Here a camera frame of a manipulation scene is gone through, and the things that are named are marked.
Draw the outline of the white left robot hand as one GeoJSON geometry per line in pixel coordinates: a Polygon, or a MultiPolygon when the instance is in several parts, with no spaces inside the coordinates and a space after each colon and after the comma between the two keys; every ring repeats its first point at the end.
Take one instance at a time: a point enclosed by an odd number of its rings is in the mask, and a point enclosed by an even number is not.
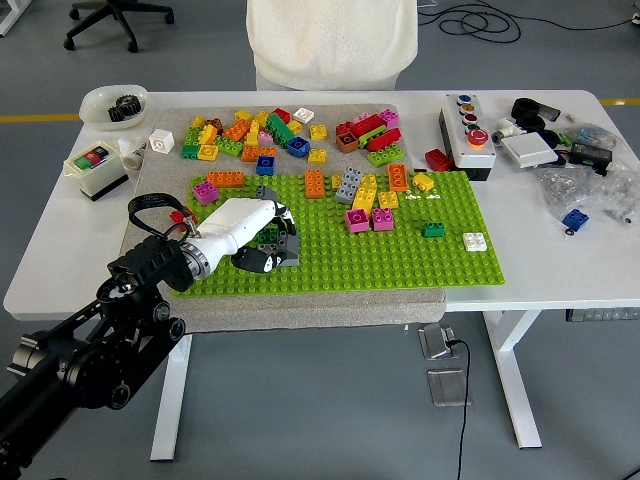
{"type": "Polygon", "coordinates": [[[199,226],[199,235],[188,239],[182,251],[197,280],[211,275],[225,256],[239,269],[267,273],[298,264],[299,238],[288,207],[269,199],[231,198],[199,226]],[[251,247],[249,242],[271,223],[278,226],[276,247],[251,247]]]}

